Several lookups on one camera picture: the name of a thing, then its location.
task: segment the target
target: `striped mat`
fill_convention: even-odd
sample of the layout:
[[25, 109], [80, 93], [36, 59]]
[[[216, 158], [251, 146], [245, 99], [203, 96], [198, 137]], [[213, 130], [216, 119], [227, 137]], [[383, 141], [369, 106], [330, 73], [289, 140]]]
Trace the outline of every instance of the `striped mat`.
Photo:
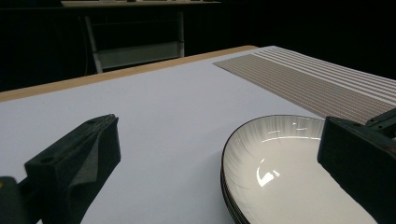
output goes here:
[[364, 124], [396, 107], [396, 80], [270, 47], [214, 65], [325, 118]]

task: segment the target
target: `white tabletop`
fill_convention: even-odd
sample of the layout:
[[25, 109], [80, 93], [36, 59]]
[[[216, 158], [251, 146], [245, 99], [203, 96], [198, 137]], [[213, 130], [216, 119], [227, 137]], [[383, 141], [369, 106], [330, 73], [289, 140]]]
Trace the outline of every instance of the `white tabletop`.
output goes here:
[[83, 223], [233, 223], [220, 188], [224, 144], [241, 124], [313, 113], [213, 65], [263, 50], [0, 103], [0, 175], [82, 122], [119, 120], [121, 162]]

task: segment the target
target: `plate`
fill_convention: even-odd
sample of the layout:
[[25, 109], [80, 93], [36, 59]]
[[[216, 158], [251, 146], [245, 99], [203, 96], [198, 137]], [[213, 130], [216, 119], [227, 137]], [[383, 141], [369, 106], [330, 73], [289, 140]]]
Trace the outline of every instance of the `plate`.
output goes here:
[[223, 149], [221, 185], [235, 223], [376, 223], [318, 163], [323, 125], [279, 115], [233, 132]]

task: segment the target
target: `striped cloth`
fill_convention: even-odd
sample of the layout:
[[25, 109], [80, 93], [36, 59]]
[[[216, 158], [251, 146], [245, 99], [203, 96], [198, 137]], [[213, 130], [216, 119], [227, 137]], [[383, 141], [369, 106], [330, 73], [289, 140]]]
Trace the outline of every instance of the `striped cloth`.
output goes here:
[[364, 124], [396, 106], [396, 80], [271, 47], [214, 63], [325, 118]]

